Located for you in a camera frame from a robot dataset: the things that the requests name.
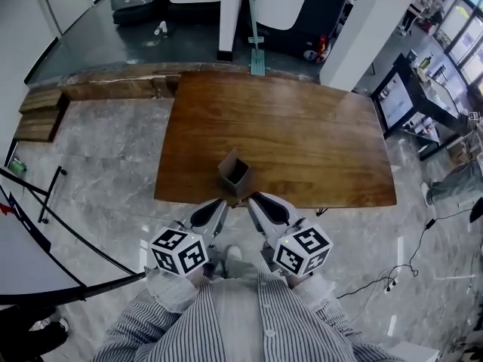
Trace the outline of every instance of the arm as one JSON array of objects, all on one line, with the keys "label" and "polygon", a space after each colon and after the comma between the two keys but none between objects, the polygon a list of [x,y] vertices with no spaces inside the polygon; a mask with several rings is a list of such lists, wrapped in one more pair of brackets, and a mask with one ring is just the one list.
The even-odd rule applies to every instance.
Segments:
[{"label": "arm", "polygon": [[106,333],[92,362],[131,362],[145,355],[178,319],[144,290],[121,313]]},{"label": "arm", "polygon": [[374,344],[363,333],[356,332],[349,327],[346,314],[332,293],[334,284],[328,283],[320,274],[315,274],[310,278],[288,278],[287,282],[308,308],[349,340],[355,359],[361,362],[404,362]]},{"label": "arm", "polygon": [[404,362],[401,358],[389,354],[380,346],[373,343],[364,333],[354,331],[349,327],[346,320],[346,313],[334,295],[331,294],[330,299],[316,314],[352,343],[352,350],[354,351],[356,360],[361,362]]},{"label": "arm", "polygon": [[145,270],[147,288],[107,330],[92,362],[131,362],[146,356],[198,295],[202,269],[187,278]]}]

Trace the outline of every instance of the person standing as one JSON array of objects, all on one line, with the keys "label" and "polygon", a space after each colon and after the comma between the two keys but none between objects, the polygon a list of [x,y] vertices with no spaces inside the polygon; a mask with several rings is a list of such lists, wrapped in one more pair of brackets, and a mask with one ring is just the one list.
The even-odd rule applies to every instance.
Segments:
[{"label": "person standing", "polygon": [[426,206],[437,201],[479,190],[483,192],[483,153],[455,167],[441,181],[421,183]]},{"label": "person standing", "polygon": [[202,268],[187,278],[146,269],[147,289],[92,362],[404,362],[348,325],[321,275],[282,278],[234,246],[225,270],[210,281]]},{"label": "person standing", "polygon": [[35,322],[49,318],[55,311],[55,307],[31,309],[16,305],[1,310],[0,362],[42,361],[41,355],[62,345],[69,330],[65,318],[29,331]]},{"label": "person standing", "polygon": [[406,36],[416,17],[419,16],[425,9],[429,8],[432,4],[432,0],[413,0],[409,6],[411,10],[406,11],[406,15],[402,20],[402,25],[399,26],[402,36]]}]

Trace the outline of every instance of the black cable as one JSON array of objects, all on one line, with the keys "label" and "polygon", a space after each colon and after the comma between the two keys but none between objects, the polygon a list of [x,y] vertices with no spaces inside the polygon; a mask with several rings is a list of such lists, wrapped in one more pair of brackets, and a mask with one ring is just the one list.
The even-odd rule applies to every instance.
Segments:
[{"label": "black cable", "polygon": [[374,284],[374,283],[379,283],[380,281],[383,281],[383,280],[387,280],[387,289],[388,289],[388,290],[390,290],[390,289],[389,289],[389,282],[390,282],[390,281],[392,281],[393,285],[395,285],[395,280],[394,280],[393,278],[391,278],[391,274],[392,274],[392,273],[393,273],[393,272],[394,272],[394,271],[395,271],[397,268],[401,268],[401,267],[408,267],[408,268],[411,270],[411,272],[413,273],[413,276],[414,276],[414,277],[418,276],[418,274],[419,274],[420,272],[419,272],[417,269],[414,269],[411,263],[412,263],[412,261],[413,261],[414,257],[416,256],[417,251],[418,251],[418,250],[420,250],[420,248],[421,248],[421,244],[423,243],[423,237],[424,237],[425,232],[426,232],[426,231],[428,231],[429,229],[431,229],[431,227],[432,227],[433,225],[435,225],[436,221],[438,221],[438,220],[449,219],[450,217],[457,216],[457,215],[459,215],[459,214],[461,214],[461,213],[468,212],[468,211],[470,211],[470,210],[471,210],[471,209],[465,209],[465,210],[461,210],[461,211],[460,211],[460,212],[458,212],[458,213],[451,214],[450,216],[446,216],[446,217],[438,217],[438,218],[436,218],[436,219],[431,219],[431,220],[430,220],[430,221],[429,221],[429,222],[426,224],[426,226],[424,227],[424,230],[421,232],[420,242],[419,242],[419,244],[417,245],[417,248],[416,248],[416,250],[414,251],[413,256],[411,256],[411,258],[409,259],[409,263],[408,263],[408,264],[400,264],[400,265],[396,265],[395,267],[393,267],[393,268],[391,269],[391,271],[389,272],[389,274],[388,274],[387,276],[385,276],[384,278],[378,279],[378,280],[376,280],[376,281],[372,281],[372,282],[370,282],[370,283],[369,283],[367,286],[363,286],[363,287],[359,288],[358,290],[353,291],[353,292],[351,292],[351,293],[344,293],[343,295],[341,295],[341,296],[339,296],[339,297],[337,297],[337,298],[338,298],[338,299],[341,299],[341,298],[343,298],[344,296],[348,296],[348,295],[354,295],[355,293],[358,293],[359,291],[361,291],[361,290],[363,290],[363,289],[365,289],[365,288],[368,288],[368,287],[369,287],[369,286],[371,286],[372,284]]},{"label": "black cable", "polygon": [[384,276],[384,278],[377,279],[376,281],[372,281],[367,286],[363,286],[363,287],[359,288],[358,290],[352,291],[351,293],[344,293],[343,295],[338,296],[337,299],[342,299],[344,296],[348,296],[348,295],[354,295],[354,294],[358,293],[359,291],[362,291],[364,288],[368,288],[368,287],[372,286],[374,283],[379,283],[380,281],[384,281],[387,278],[388,278],[387,276]]},{"label": "black cable", "polygon": [[329,208],[320,208],[317,213],[315,214],[317,217],[322,216],[325,212],[327,212]]}]

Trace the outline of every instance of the bottle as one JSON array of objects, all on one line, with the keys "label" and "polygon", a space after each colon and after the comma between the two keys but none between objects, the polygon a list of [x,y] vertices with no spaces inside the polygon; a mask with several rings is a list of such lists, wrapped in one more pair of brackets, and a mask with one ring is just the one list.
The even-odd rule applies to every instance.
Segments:
[{"label": "bottle", "polygon": [[10,165],[8,165],[8,169],[14,172],[18,177],[21,177],[25,172],[27,172],[27,166],[16,158],[14,158]]},{"label": "bottle", "polygon": [[425,69],[427,66],[431,64],[432,56],[433,55],[431,54],[431,56],[424,58],[424,60],[420,64],[420,69]]}]

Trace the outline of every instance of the black frame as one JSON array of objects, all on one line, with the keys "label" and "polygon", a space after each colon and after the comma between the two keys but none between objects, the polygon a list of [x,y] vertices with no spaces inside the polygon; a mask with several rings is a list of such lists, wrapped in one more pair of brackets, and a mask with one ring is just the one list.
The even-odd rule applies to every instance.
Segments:
[{"label": "black frame", "polygon": [[[47,194],[45,195],[45,199],[44,199],[45,205],[47,205],[49,199],[51,198],[52,191],[54,190],[54,186],[60,174],[63,174],[64,176],[67,174],[67,172],[61,166],[57,167],[57,169],[55,170],[54,177],[52,177],[51,184],[49,185]],[[42,209],[40,209],[40,215],[38,216],[37,222],[43,222],[44,224],[47,224],[48,220],[44,218],[44,213],[45,213],[45,206],[42,205]]]},{"label": "black frame", "polygon": [[5,163],[4,163],[5,167],[8,167],[8,165],[10,165],[10,163],[14,159],[14,153],[17,150],[17,147],[18,147],[18,140],[13,138],[12,142],[10,143],[10,147],[8,148],[7,157],[5,158]]},{"label": "black frame", "polygon": [[[399,74],[402,84],[405,86],[413,106],[393,126],[388,127],[386,117],[378,97],[396,74]],[[430,116],[438,123],[443,124],[448,129],[455,132],[454,135],[449,137],[443,143],[438,144],[438,146],[435,149],[432,149],[430,152],[425,154],[423,151],[420,154],[421,161],[425,161],[426,159],[432,157],[435,153],[450,145],[460,136],[463,137],[470,132],[468,127],[460,119],[455,118],[452,114],[446,112],[426,97],[416,72],[411,68],[410,63],[406,60],[403,54],[399,54],[392,66],[391,71],[389,71],[386,77],[380,82],[376,90],[371,94],[371,99],[374,103],[377,117],[379,118],[383,128],[385,140],[392,136],[397,130],[400,130],[403,124],[409,121],[417,112]]]},{"label": "black frame", "polygon": [[[60,173],[60,169],[57,168],[57,177]],[[42,210],[47,211],[59,224],[62,225],[70,234],[75,236],[78,240],[80,240],[83,244],[85,244],[89,249],[93,250],[99,256],[103,257],[108,262],[112,263],[116,267],[120,268],[122,271],[129,274],[126,278],[117,279],[114,281],[109,281],[102,284],[97,284],[95,286],[86,286],[83,284],[74,274],[72,274],[67,268],[65,268],[60,262],[50,253],[50,242],[44,237],[44,235],[37,229],[37,227],[32,223],[29,217],[23,212],[20,205],[15,200],[14,196],[10,194],[7,196],[5,194],[2,185],[0,185],[0,191],[3,193],[5,198],[8,200],[10,206],[15,210],[15,215],[22,222],[23,226],[26,228],[28,233],[34,238],[34,240],[38,243],[40,248],[49,255],[49,257],[56,262],[56,264],[62,268],[62,270],[68,274],[77,284],[78,287],[68,288],[65,290],[56,290],[56,291],[49,291],[45,293],[30,293],[30,294],[21,294],[21,295],[0,295],[0,305],[28,305],[29,307],[37,308],[37,307],[51,307],[53,305],[64,305],[71,302],[77,302],[79,300],[86,300],[87,298],[91,298],[92,296],[100,295],[101,293],[105,293],[107,291],[115,290],[119,287],[126,286],[131,284],[135,281],[139,281],[146,277],[144,272],[136,273],[130,270],[125,265],[122,265],[120,262],[117,262],[109,255],[104,253],[102,250],[99,250],[89,241],[84,239],[80,234],[74,231],[70,226],[68,226],[52,209],[50,209],[47,205],[48,198],[45,201],[42,201],[40,197],[36,194],[40,195],[49,195],[49,191],[44,191],[22,179],[15,177],[13,174],[7,172],[6,170],[0,168],[0,175],[8,178],[9,180],[25,187],[29,192],[32,194],[34,199],[37,200],[42,206]]]},{"label": "black frame", "polygon": [[[461,39],[463,36],[463,33],[468,29],[470,23],[472,22],[473,19],[478,18],[483,22],[483,10],[480,8],[481,3],[483,3],[483,0],[479,0],[478,4],[475,4],[471,2],[470,0],[461,0],[465,4],[467,4],[471,9],[472,13],[469,15],[468,20],[464,24],[464,26],[460,29],[460,31],[457,33],[457,35],[454,37],[454,39],[451,41],[451,43],[444,49],[445,54],[448,56],[448,59],[450,60],[451,64],[453,64],[454,68],[457,70],[458,74],[460,75],[461,79],[465,83],[465,85],[468,87],[470,85],[475,85],[479,86],[481,83],[481,80],[483,80],[483,71],[480,73],[480,75],[473,81],[473,82],[468,82],[466,77],[463,74],[463,66],[468,62],[468,60],[477,52],[478,48],[480,47],[481,44],[483,44],[483,35],[480,36],[480,38],[476,41],[476,43],[471,47],[469,52],[467,52],[463,58],[459,61],[453,60],[453,58],[450,55],[450,52],[453,50],[454,45]],[[448,10],[448,13],[451,12],[454,7],[456,6],[458,0],[455,0],[451,8]],[[435,31],[434,37],[436,37],[436,33],[440,30],[441,26],[443,23],[441,23],[438,27],[438,29]]]}]

